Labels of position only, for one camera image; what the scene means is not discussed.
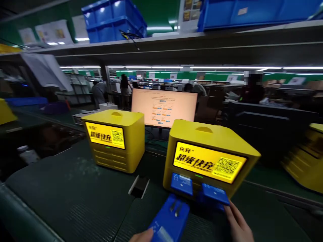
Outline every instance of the fluorescent light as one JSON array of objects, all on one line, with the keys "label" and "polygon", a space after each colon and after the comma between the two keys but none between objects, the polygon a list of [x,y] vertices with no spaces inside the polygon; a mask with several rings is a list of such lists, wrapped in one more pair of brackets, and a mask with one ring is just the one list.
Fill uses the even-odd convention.
[{"label": "fluorescent light", "polygon": [[75,38],[75,40],[77,41],[86,41],[86,40],[90,40],[89,38]]},{"label": "fluorescent light", "polygon": [[152,68],[163,68],[163,69],[182,69],[184,67],[164,67],[164,66],[155,66],[155,67],[152,67]]},{"label": "fluorescent light", "polygon": [[282,67],[190,67],[192,69],[281,69]]},{"label": "fluorescent light", "polygon": [[151,68],[147,66],[125,66],[126,68]]},{"label": "fluorescent light", "polygon": [[283,67],[283,69],[317,69],[321,70],[323,67]]},{"label": "fluorescent light", "polygon": [[60,68],[101,68],[101,66],[75,66],[75,67],[60,67]]},{"label": "fluorescent light", "polygon": [[147,30],[173,30],[172,27],[168,27],[168,26],[165,26],[165,27],[147,27]]}]

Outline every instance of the finger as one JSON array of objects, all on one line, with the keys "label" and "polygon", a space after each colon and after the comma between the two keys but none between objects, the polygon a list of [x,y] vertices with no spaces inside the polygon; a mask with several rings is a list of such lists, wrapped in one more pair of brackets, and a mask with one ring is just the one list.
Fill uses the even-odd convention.
[{"label": "finger", "polygon": [[230,208],[231,208],[232,213],[233,213],[234,217],[236,218],[236,221],[238,222],[239,226],[242,229],[249,228],[247,222],[245,221],[244,217],[240,213],[239,209],[231,201],[230,201]]},{"label": "finger", "polygon": [[142,233],[133,235],[133,237],[131,237],[131,239],[129,240],[129,242],[136,242],[136,241],[137,241],[137,239],[139,238],[139,236],[140,236],[141,234],[142,234]]},{"label": "finger", "polygon": [[223,207],[224,207],[224,211],[226,213],[226,216],[231,224],[231,227],[234,227],[234,228],[239,227],[239,225],[238,225],[238,223],[231,211],[231,208],[229,206],[223,206]]},{"label": "finger", "polygon": [[138,242],[151,242],[152,237],[154,236],[154,230],[152,228],[142,232],[137,239]]}]

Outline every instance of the workbench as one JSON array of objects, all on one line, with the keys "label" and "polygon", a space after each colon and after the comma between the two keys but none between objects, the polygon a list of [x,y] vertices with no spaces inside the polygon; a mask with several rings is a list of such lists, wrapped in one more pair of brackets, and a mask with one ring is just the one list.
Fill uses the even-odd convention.
[{"label": "workbench", "polygon": [[[30,124],[53,122],[83,130],[72,115],[43,115],[37,106],[13,108]],[[147,229],[169,195],[162,186],[166,142],[146,145],[134,174],[97,166],[87,140],[42,159],[0,184],[0,219],[16,241],[129,241]],[[128,191],[137,175],[150,179],[143,199]],[[308,201],[323,207],[323,196],[300,187],[283,170],[256,166],[232,201],[245,217],[255,241],[308,241],[311,239],[280,202]],[[190,201],[182,241],[230,241],[223,213],[207,213]]]}]

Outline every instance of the bottle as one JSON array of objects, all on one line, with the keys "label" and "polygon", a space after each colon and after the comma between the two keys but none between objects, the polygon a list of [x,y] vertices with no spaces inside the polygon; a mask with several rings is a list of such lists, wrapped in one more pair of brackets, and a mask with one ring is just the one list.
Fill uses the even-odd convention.
[{"label": "bottle", "polygon": [[28,146],[21,146],[17,148],[19,152],[19,156],[28,164],[35,163],[40,160],[39,156],[37,155],[36,151],[30,149]]}]

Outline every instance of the computer monitor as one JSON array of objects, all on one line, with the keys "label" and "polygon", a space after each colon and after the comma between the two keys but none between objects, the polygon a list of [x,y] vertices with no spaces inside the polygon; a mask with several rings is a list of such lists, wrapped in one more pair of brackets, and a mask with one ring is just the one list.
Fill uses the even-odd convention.
[{"label": "computer monitor", "polygon": [[133,89],[132,112],[145,115],[145,125],[171,128],[175,119],[194,121],[197,93]]},{"label": "computer monitor", "polygon": [[222,123],[260,152],[262,164],[276,166],[318,117],[304,110],[229,102]]}]

